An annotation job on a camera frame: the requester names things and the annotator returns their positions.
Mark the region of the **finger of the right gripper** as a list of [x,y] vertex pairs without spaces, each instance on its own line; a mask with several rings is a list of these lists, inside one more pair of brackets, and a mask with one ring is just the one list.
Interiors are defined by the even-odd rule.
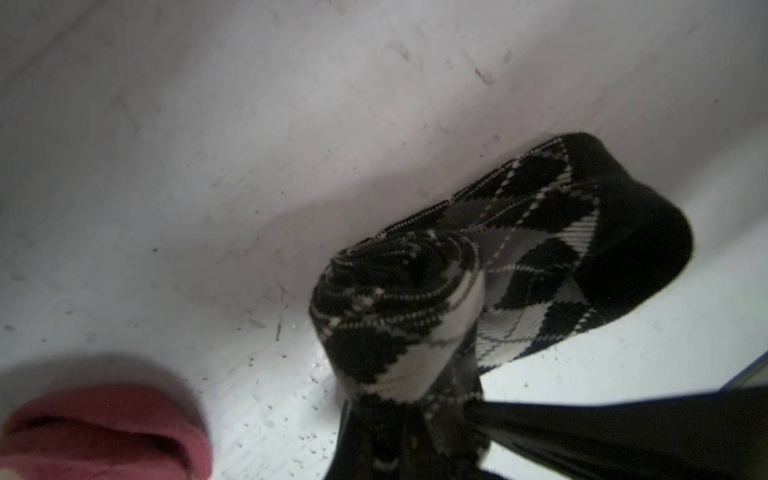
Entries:
[[764,479],[767,389],[603,406],[472,402],[469,423],[571,479]]

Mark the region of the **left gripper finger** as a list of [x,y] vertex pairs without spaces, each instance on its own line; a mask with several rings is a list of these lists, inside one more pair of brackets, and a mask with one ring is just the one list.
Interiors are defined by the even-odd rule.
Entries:
[[380,412],[359,402],[346,400],[341,415],[336,449],[326,480],[383,479],[376,466],[384,438],[384,420]]

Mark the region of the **black grey argyle sock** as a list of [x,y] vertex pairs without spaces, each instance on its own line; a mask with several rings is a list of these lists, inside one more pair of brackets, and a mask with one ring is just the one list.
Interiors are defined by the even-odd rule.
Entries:
[[338,252],[309,314],[347,400],[381,413],[383,479],[461,479],[482,376],[614,322],[693,253],[684,213],[587,133],[554,137]]

